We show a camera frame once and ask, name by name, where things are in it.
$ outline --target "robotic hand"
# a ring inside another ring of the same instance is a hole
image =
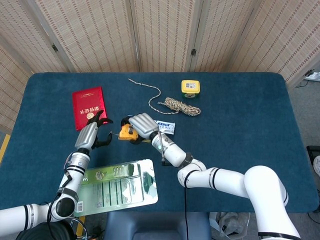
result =
[[[266,166],[251,167],[244,175],[218,167],[206,169],[190,153],[184,152],[159,131],[158,125],[146,113],[128,119],[138,134],[151,144],[174,167],[178,181],[185,188],[210,188],[250,199],[258,226],[258,235],[267,240],[300,240],[285,206],[288,193],[277,174]]]
[[[90,151],[106,146],[112,140],[111,133],[106,141],[99,141],[97,138],[98,128],[103,123],[113,123],[108,118],[100,119],[102,113],[103,110],[97,112],[80,131],[75,143],[77,151],[67,158],[54,200],[48,205],[28,204],[0,210],[0,237],[34,228],[44,222],[64,220],[73,215],[78,202],[77,192],[90,161]]]

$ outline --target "yellow box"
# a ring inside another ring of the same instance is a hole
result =
[[[182,80],[181,92],[186,98],[194,98],[200,93],[200,82],[197,80]]]

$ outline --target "plastic bag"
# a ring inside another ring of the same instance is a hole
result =
[[[211,227],[219,231],[220,237],[238,240],[247,235],[249,212],[210,212]]]

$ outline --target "coiled rope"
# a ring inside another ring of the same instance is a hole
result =
[[[160,89],[157,88],[156,86],[151,86],[151,85],[147,85],[147,84],[144,84],[144,83],[133,81],[130,78],[128,78],[128,80],[130,82],[134,83],[134,84],[145,86],[145,87],[149,87],[149,88],[153,88],[153,89],[157,89],[159,91],[159,93],[156,96],[153,96],[152,98],[149,99],[148,104],[149,104],[149,107],[151,109],[153,109],[154,111],[156,111],[156,112],[158,112],[160,114],[170,115],[170,114],[178,114],[179,112],[183,112],[184,114],[189,115],[189,116],[197,116],[197,115],[199,115],[201,113],[201,110],[199,108],[197,108],[195,106],[187,105],[187,104],[183,103],[182,101],[178,101],[178,100],[176,100],[174,98],[171,98],[171,97],[166,97],[164,102],[158,102],[158,104],[165,105],[168,108],[170,108],[171,110],[174,110],[175,112],[162,112],[162,111],[159,111],[158,109],[154,108],[151,105],[151,101],[153,99],[156,99],[157,97],[159,97],[161,95]]]

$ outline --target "red book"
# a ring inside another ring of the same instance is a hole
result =
[[[103,110],[100,118],[107,118],[102,87],[94,87],[72,93],[75,129],[80,131],[100,110]]]

